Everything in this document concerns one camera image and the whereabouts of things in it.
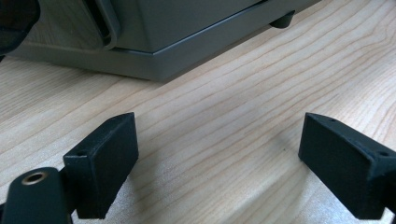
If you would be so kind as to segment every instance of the gray plastic housing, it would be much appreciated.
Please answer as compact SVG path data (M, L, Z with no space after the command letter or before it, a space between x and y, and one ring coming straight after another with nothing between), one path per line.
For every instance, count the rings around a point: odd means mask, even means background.
M22 43L10 55L166 81L319 0L113 0L116 47L95 52Z

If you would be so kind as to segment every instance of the screw hole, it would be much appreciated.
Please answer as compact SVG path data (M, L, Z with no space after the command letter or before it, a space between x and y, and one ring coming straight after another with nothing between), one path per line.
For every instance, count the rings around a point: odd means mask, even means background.
M26 176L22 180L22 184L23 185L33 185L33 184L36 184L36 183L42 181L46 177L47 177L47 173L44 173L44 172L33 173L31 175Z
M388 154L388 152L379 152L379 155L381 155L381 156L388 156L389 154Z
M85 150L81 150L81 151L78 151L77 153L76 153L78 156L87 156L87 151L85 151Z

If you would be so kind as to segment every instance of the wooden table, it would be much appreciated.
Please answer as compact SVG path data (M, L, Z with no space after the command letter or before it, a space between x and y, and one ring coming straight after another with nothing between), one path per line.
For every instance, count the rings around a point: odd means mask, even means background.
M168 83L5 58L0 202L134 111L138 163L105 220L75 223L358 223L297 157L304 113L396 149L395 33L393 0L324 0Z

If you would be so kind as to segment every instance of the black clamp jaw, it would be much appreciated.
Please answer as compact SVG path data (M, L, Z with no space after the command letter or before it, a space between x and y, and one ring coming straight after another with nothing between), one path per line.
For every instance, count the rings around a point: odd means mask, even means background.
M105 218L138 158L134 114L108 119L64 155L64 168L29 171L16 178L0 206L1 224L72 223Z
M396 152L344 123L306 114L300 159L359 219L396 213Z

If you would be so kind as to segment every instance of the black object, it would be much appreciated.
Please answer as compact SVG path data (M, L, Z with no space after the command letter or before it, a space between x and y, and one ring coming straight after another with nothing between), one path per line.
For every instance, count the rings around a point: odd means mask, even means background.
M39 17L37 0L0 0L0 55L19 46Z
M105 218L138 158L134 114L108 119L64 155L61 172L29 171L10 185L1 224Z
M60 7L61 3L72 5L79 0L39 0L42 14L46 16L11 55L130 77L169 80L271 25L287 27L294 12L299 13L319 1L86 0L91 16L81 17L85 18L82 20L68 15L69 12ZM102 14L95 13L96 8ZM102 31L101 36L106 30L115 30L111 44L103 49L96 45L88 48L89 41L64 46L66 38L70 42L84 40L85 35L78 35L82 32L80 27L70 27L70 23L88 21L89 18L94 18L92 26ZM51 27L60 32L41 38L53 30Z
M306 114L300 159L359 219L396 212L396 153L344 123Z

